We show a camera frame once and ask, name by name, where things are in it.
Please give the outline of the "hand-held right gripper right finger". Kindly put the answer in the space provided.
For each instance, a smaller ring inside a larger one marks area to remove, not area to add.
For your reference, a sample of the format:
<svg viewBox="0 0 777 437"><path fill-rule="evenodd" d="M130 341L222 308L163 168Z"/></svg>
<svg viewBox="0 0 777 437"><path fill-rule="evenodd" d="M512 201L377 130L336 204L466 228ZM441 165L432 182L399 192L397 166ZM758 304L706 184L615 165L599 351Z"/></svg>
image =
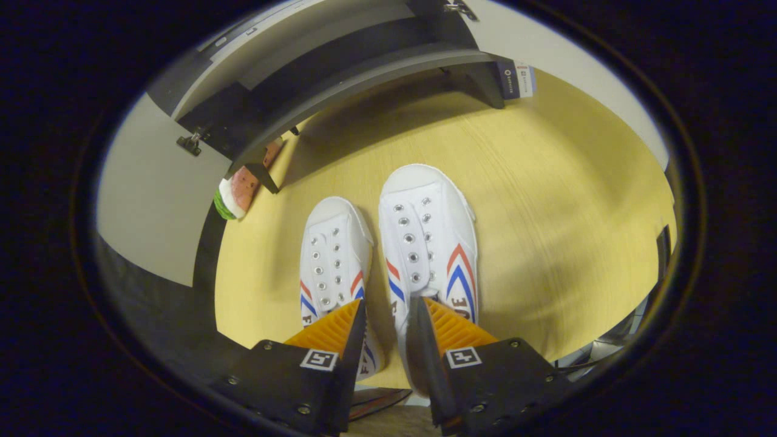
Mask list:
<svg viewBox="0 0 777 437"><path fill-rule="evenodd" d="M571 382L526 341L498 340L446 305L411 301L408 339L444 436L507 436L535 425Z"/></svg>

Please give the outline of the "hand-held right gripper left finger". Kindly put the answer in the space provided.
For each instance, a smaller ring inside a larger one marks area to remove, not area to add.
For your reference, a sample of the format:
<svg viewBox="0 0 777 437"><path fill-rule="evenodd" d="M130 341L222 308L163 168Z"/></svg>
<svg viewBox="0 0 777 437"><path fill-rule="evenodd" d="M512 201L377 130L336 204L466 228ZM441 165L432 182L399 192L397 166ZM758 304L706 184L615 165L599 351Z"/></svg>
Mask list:
<svg viewBox="0 0 777 437"><path fill-rule="evenodd" d="M352 301L284 342L258 342L212 388L284 435L338 436L348 429L365 333L365 304Z"/></svg>

